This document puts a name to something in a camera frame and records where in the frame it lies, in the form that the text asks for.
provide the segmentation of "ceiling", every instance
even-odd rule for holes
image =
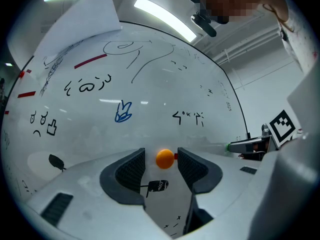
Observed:
[[[30,1],[30,5],[20,17],[22,19],[19,18],[17,20],[18,22],[20,21],[19,24],[16,24],[24,26],[23,34],[19,36],[19,39],[24,39],[24,43],[27,44],[24,49],[28,49],[30,54],[33,54],[49,28],[77,1],[78,0],[53,0],[50,2],[44,2],[43,0]],[[258,10],[253,12],[253,15],[243,18],[238,22],[229,22],[226,25],[220,25],[216,22],[211,23],[217,32],[217,36],[210,37],[191,21],[191,15],[196,12],[196,9],[190,0],[150,1],[165,8],[183,21],[197,35],[190,44],[211,58],[217,56],[224,49],[277,24],[272,14],[265,11],[262,7],[259,7]],[[163,21],[135,8],[135,2],[136,0],[113,0],[119,20],[151,26],[184,40],[177,31]]]

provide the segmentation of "blue drawing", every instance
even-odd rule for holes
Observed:
[[[128,103],[124,104],[124,101],[121,100],[121,104],[122,104],[122,108],[120,108],[120,103],[119,103],[118,104],[118,109],[116,110],[116,113],[115,113],[114,121],[116,123],[122,123],[124,121],[127,121],[132,116],[132,114],[128,113],[129,109],[130,109],[130,107],[132,105],[132,102],[128,102]]]

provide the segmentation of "paper sheet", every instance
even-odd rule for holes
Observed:
[[[113,0],[80,0],[49,29],[34,55],[53,56],[78,41],[120,29]]]

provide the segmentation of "orange ball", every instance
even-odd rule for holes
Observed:
[[[175,155],[172,153],[171,150],[169,149],[164,149],[161,150],[155,158],[156,164],[161,168],[161,169],[168,169],[170,168],[175,161]]]

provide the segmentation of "person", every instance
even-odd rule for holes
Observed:
[[[259,4],[272,12],[279,23],[284,48],[307,74],[319,59],[320,43],[312,27],[292,0],[191,0],[202,3],[216,19],[248,16]]]
[[[5,79],[0,80],[0,104],[3,105],[5,102]]]

